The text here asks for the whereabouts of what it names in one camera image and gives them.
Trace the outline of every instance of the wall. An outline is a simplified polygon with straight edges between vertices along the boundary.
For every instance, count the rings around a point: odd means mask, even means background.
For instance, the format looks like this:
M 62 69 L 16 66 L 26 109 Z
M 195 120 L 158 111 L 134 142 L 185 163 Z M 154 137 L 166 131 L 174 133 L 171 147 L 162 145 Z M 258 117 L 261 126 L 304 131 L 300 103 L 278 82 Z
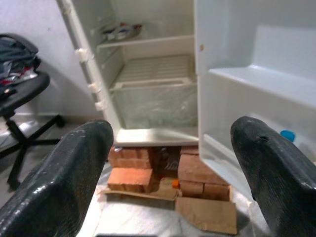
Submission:
M 39 48 L 49 87 L 17 113 L 100 116 L 86 86 L 66 26 L 54 0 L 0 0 L 0 32 L 24 36 Z

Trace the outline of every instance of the crisper drawer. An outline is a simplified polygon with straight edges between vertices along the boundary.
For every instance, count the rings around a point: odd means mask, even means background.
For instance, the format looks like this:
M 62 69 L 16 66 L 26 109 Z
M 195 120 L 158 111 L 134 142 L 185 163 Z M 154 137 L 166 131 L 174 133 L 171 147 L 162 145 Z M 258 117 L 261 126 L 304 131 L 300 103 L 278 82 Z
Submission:
M 115 90 L 113 101 L 127 129 L 198 124 L 195 84 Z

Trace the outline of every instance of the cardboard piece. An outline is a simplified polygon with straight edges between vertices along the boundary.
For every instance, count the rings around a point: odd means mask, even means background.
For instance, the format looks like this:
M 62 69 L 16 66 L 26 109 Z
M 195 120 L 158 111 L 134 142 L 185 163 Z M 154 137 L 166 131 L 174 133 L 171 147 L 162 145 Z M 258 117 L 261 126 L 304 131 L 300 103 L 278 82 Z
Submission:
M 232 202 L 177 197 L 175 209 L 201 230 L 237 234 L 236 205 Z
M 175 201 L 178 190 L 172 188 L 172 181 L 174 178 L 164 177 L 157 183 L 157 188 L 151 193 L 135 193 L 128 191 L 110 190 L 109 187 L 104 186 L 99 188 L 99 194 L 123 194 L 129 196 L 136 196 L 142 198 L 162 199 L 168 201 Z

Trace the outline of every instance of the brick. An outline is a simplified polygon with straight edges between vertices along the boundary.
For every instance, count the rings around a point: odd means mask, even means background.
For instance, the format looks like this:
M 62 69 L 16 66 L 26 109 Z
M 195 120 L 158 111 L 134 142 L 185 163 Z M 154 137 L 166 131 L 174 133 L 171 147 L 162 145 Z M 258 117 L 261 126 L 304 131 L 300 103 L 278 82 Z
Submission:
M 204 199 L 230 201 L 230 187 L 216 184 L 204 184 Z
M 198 155 L 198 146 L 182 147 L 180 154 Z
M 182 196 L 199 198 L 203 194 L 204 183 L 180 181 Z
M 108 187 L 111 190 L 149 193 L 152 182 L 152 169 L 113 168 Z
M 115 151 L 112 147 L 109 153 L 112 167 L 155 168 L 160 157 L 161 153 L 155 148 L 122 148 Z
M 225 180 L 207 167 L 197 155 L 181 155 L 178 177 L 183 181 L 228 185 Z

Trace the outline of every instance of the floor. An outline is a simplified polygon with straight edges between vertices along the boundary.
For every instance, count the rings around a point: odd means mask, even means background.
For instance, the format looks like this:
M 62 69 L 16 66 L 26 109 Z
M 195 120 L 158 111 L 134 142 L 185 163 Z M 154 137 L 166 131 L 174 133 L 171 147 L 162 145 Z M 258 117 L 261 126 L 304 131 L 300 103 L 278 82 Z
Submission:
M 49 138 L 59 138 L 78 125 L 67 124 L 59 129 L 53 128 Z M 0 132 L 4 125 L 0 122 Z M 22 181 L 49 152 L 53 146 L 30 149 L 20 174 Z M 8 191 L 6 180 L 13 165 L 15 154 L 0 159 L 0 206 L 13 195 Z M 142 235 L 157 237 L 225 237 L 217 233 L 201 231 L 187 223 L 174 211 L 174 203 L 162 200 L 141 199 L 119 195 L 99 195 L 98 189 L 105 185 L 111 167 L 105 164 L 96 192 L 92 198 L 84 224 L 77 237 Z M 237 205 L 238 237 L 269 237 L 267 224 L 256 203 L 246 200 L 239 192 L 234 191 L 233 202 Z

